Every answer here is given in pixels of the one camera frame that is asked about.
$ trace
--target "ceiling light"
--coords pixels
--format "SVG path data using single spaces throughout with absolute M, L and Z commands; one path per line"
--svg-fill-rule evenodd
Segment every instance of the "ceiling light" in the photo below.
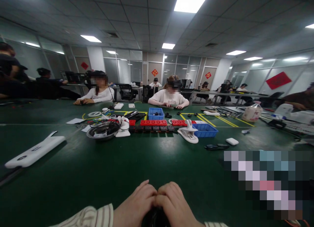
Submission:
M 263 62 L 271 62 L 271 61 L 275 61 L 276 59 L 267 59 L 267 60 L 261 60 Z
M 234 51 L 234 52 L 230 52 L 226 55 L 232 55 L 232 56 L 236 56 L 236 55 L 239 55 L 239 54 L 242 54 L 242 53 L 245 53 L 246 51 Z
M 163 44 L 163 49 L 173 49 L 175 44 L 170 44 L 170 43 L 164 43 Z
M 85 39 L 87 39 L 88 41 L 91 41 L 91 42 L 101 42 L 100 40 L 98 40 L 94 36 L 81 35 L 81 37 L 83 37 L 83 38 L 85 38 Z
M 205 0 L 177 0 L 174 11 L 197 13 Z
M 306 57 L 294 57 L 294 58 L 289 58 L 289 59 L 284 59 L 285 61 L 298 61 L 298 60 L 303 60 L 303 59 L 308 59 Z
M 262 59 L 262 57 L 251 57 L 244 60 L 257 60 L 257 59 Z
M 108 53 L 110 53 L 110 54 L 115 54 L 114 51 L 106 51 L 106 52 L 108 52 Z
M 36 47 L 40 47 L 40 45 L 37 45 L 37 44 L 33 44 L 33 43 L 30 43 L 30 42 L 26 42 L 27 45 L 30 45 L 30 46 L 36 46 Z
M 306 28 L 314 28 L 314 24 L 306 26 Z

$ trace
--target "white case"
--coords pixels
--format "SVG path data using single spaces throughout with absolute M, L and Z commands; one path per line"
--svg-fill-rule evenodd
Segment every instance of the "white case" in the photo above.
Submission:
M 28 167 L 44 156 L 46 153 L 65 141 L 64 136 L 48 137 L 24 153 L 16 156 L 5 164 L 6 168 Z

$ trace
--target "air vent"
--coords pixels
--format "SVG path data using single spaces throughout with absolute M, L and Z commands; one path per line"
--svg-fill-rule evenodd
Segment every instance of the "air vent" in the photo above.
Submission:
M 205 47 L 215 47 L 217 46 L 218 44 L 217 43 L 208 43 Z
M 117 33 L 115 31 L 107 31 L 107 30 L 102 30 L 108 38 L 119 38 Z

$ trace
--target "hand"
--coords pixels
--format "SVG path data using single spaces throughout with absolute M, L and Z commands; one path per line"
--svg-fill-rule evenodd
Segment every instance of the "hand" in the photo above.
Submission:
M 171 105 L 168 103 L 163 103 L 162 106 L 171 107 Z
M 83 100 L 83 104 L 93 104 L 93 103 L 95 103 L 95 101 L 94 100 L 92 100 L 92 99 L 84 99 Z
M 79 100 L 75 101 L 73 104 L 74 105 L 80 105 L 81 104 L 81 100 L 79 99 Z
M 165 184 L 158 189 L 154 206 L 163 207 L 172 227 L 204 227 L 195 219 L 182 190 L 174 182 Z
M 184 105 L 177 105 L 176 108 L 177 108 L 177 109 L 183 109 L 183 108 L 184 108 Z
M 303 104 L 300 104 L 300 103 L 293 103 L 293 107 L 299 110 L 307 110 L 307 108 Z
M 113 227 L 140 227 L 144 216 L 153 207 L 157 190 L 149 180 L 139 187 L 113 212 Z

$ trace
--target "white cable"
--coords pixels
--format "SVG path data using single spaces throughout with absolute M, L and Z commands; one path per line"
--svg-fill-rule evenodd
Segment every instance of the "white cable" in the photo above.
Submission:
M 99 111 L 98 112 L 92 112 L 92 113 L 88 114 L 89 117 L 98 117 L 100 115 L 101 115 L 101 112 L 99 112 Z

